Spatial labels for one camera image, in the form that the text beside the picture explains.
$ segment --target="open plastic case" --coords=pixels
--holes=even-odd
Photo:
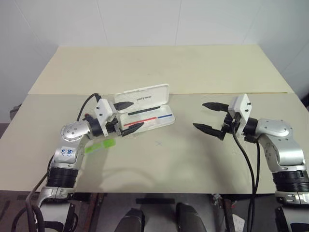
[[[175,122],[174,114],[166,105],[169,101],[169,85],[162,84],[117,93],[114,96],[115,103],[133,102],[130,107],[119,110],[117,118],[121,129],[139,122],[144,125],[137,132],[148,131],[158,127],[170,125]]]

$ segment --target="red line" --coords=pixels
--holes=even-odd
[[[140,120],[140,121],[136,121],[136,122],[130,122],[130,123],[124,124],[124,127],[125,126],[130,126],[130,125],[133,125],[133,124],[136,124],[136,123],[139,123],[139,122],[149,121],[149,120],[152,120],[152,119],[156,119],[156,117],[151,117],[151,118]]]

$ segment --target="black wire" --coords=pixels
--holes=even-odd
[[[44,220],[43,220],[43,215],[42,212],[40,211],[39,207],[37,205],[32,205],[31,206],[35,216],[37,217],[38,220],[38,230],[39,232],[43,232],[45,229],[45,225],[44,225]],[[12,228],[11,228],[11,232],[16,232],[16,227],[17,227],[17,223],[20,219],[20,217],[26,212],[26,208],[22,208],[18,214],[15,216],[13,223],[12,223]]]
[[[44,222],[43,215],[42,215],[40,208],[37,205],[32,205],[32,210],[34,211],[34,214],[35,214],[37,221],[38,221],[39,232],[44,232],[45,231],[45,222]]]
[[[42,179],[37,183],[37,185],[32,189],[32,191],[29,193],[29,195],[26,198],[26,211],[27,211],[27,217],[28,217],[28,229],[29,229],[29,232],[36,232],[35,220],[34,220],[34,215],[33,215],[33,212],[32,212],[33,209],[32,209],[31,203],[30,203],[30,199],[31,199],[32,195],[34,194],[34,192],[41,185],[41,183],[45,180],[47,175],[48,175],[48,172],[46,172],[44,174]]]
[[[19,218],[23,215],[23,213],[26,211],[26,208],[22,208],[18,214],[15,216],[14,220],[13,220],[13,223],[12,223],[12,229],[11,231],[12,232],[15,232],[16,231],[16,227],[17,227],[17,223],[19,221]]]
[[[253,173],[253,169],[252,169],[252,166],[251,166],[250,160],[249,160],[249,158],[248,158],[248,155],[247,155],[247,153],[246,153],[245,149],[243,149],[243,147],[241,146],[241,144],[240,144],[240,142],[239,142],[238,138],[236,137],[235,126],[233,127],[233,130],[232,130],[232,135],[233,135],[233,138],[234,138],[234,140],[235,140],[235,142],[236,142],[237,146],[239,147],[239,149],[241,150],[241,152],[242,152],[243,156],[244,156],[244,157],[245,157],[245,159],[246,159],[246,162],[247,162],[248,168],[249,168],[249,170],[250,170],[250,175],[251,175],[251,183],[252,183],[252,197],[251,197],[250,202],[249,202],[249,207],[248,207],[248,215],[247,215],[247,216],[248,216],[248,219],[247,219],[247,221],[248,221],[248,223],[247,223],[247,231],[249,232],[250,212],[251,212],[251,209],[253,209],[253,208],[254,208],[254,201],[252,201],[252,199],[254,199],[254,197],[255,197],[255,193],[254,193],[254,191],[255,191],[254,173]]]
[[[52,157],[49,159],[49,161],[48,161],[47,171],[49,171],[50,164],[52,163],[53,157],[54,157],[54,156],[52,156]]]
[[[88,102],[92,97],[96,97],[97,101],[101,98],[101,96],[100,96],[99,94],[97,94],[97,93],[91,94],[91,95],[86,99],[86,101],[83,103],[83,105],[82,105],[82,107],[81,107],[81,109],[80,109],[80,111],[79,111],[79,114],[78,114],[78,116],[77,116],[76,121],[79,121],[79,119],[81,118],[82,112],[83,112],[83,110],[84,110],[84,108],[85,108],[87,102]]]
[[[258,142],[256,142],[256,150],[257,150],[256,180],[255,180],[255,186],[254,186],[254,193],[252,194],[252,197],[251,197],[250,203],[249,203],[249,204],[252,205],[250,231],[253,230],[254,215],[255,215],[255,195],[256,195],[256,192],[257,192],[257,188],[258,188],[258,185],[259,185],[259,179],[260,179],[261,150],[260,150],[260,145],[259,145]]]

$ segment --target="white wall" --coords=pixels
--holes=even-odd
[[[1,0],[0,122],[59,45],[254,43],[309,92],[308,0]]]

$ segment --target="green highlighter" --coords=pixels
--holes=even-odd
[[[92,152],[97,151],[101,148],[109,148],[111,146],[115,146],[115,140],[114,139],[107,139],[107,140],[104,140],[100,143],[96,143],[96,144],[93,144],[89,147],[85,147],[85,154],[92,153]]]

